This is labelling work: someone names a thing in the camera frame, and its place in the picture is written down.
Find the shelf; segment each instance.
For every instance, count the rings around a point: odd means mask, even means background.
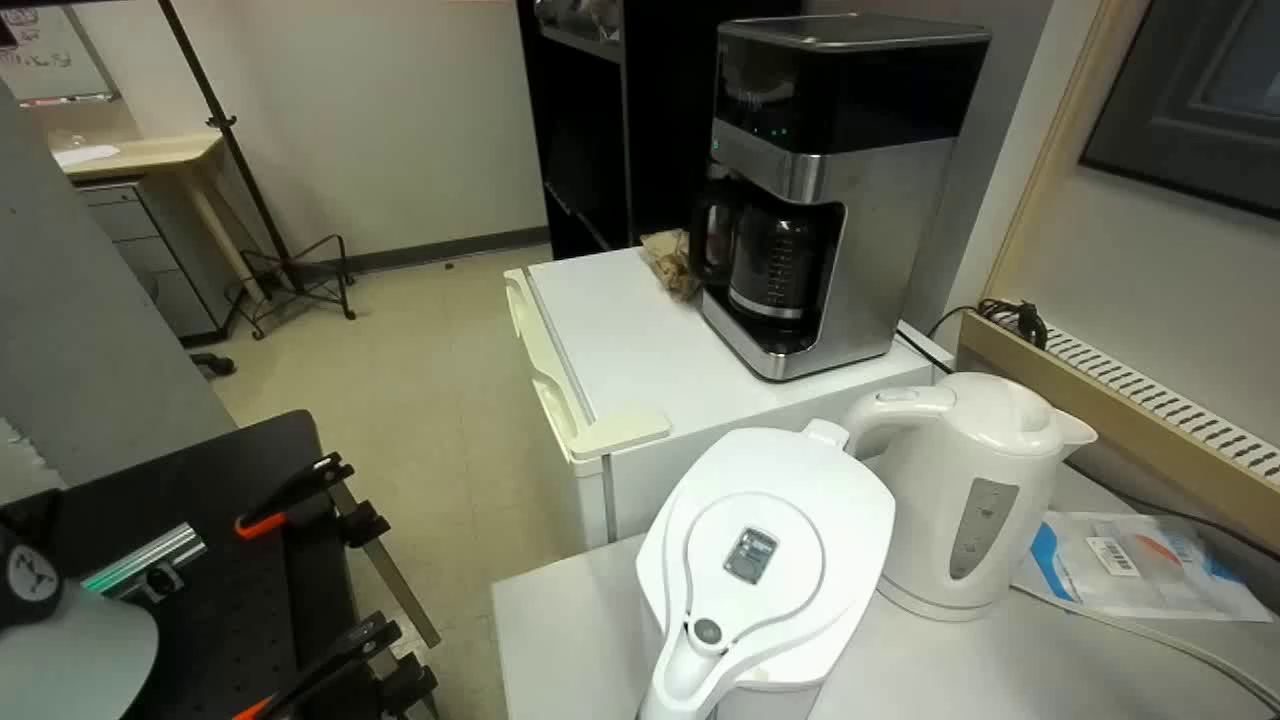
[[[620,237],[620,245],[608,242],[608,232],[599,232],[596,219],[589,212],[572,207],[553,184],[546,184],[546,193],[599,252],[630,245],[623,237]]]
[[[599,35],[584,35],[584,34],[569,34],[569,27],[549,27],[549,24],[546,24],[546,41],[589,52],[608,65],[623,65],[623,46],[615,46],[615,41],[599,41]]]

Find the white table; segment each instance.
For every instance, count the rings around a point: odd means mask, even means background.
[[[1055,510],[1116,510],[1065,482]],[[492,590],[512,720],[633,720],[650,688],[639,541]],[[1280,623],[1149,623],[1280,688]],[[1010,596],[978,623],[931,623],[874,600],[814,720],[852,715],[1271,715],[1233,682],[1149,639]]]

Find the gray floor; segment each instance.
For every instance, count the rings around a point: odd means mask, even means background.
[[[563,557],[537,491],[553,451],[499,281],[546,256],[370,271],[358,325],[315,310],[259,346],[242,333],[216,347],[242,363],[216,379],[242,423],[309,409],[325,450],[358,463],[358,497],[391,522],[389,549],[445,638],[422,661],[447,720],[503,715],[489,584]],[[364,609],[391,609],[364,557],[353,576]]]

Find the white kettle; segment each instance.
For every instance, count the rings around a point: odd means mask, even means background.
[[[978,620],[1010,592],[1061,459],[1097,442],[1086,422],[979,372],[878,391],[852,404],[847,431],[847,451],[897,497],[882,592],[931,620]]]

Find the coffee maker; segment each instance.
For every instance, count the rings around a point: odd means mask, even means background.
[[[886,356],[989,34],[751,15],[717,52],[704,322],[766,379]]]

